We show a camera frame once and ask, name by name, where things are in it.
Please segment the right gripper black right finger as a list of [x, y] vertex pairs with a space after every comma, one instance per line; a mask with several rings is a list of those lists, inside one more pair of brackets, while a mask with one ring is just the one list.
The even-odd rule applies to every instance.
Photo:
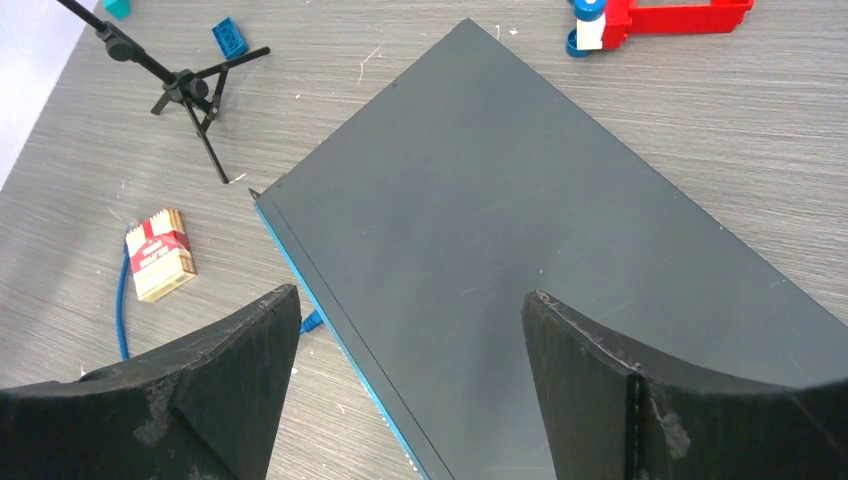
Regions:
[[790, 388], [700, 367], [548, 293], [521, 320], [560, 479], [843, 479], [847, 383]]

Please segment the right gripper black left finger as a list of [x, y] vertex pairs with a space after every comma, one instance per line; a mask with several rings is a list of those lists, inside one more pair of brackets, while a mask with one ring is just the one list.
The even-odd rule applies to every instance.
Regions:
[[1, 393], [5, 479], [262, 479], [300, 336], [281, 285], [80, 379]]

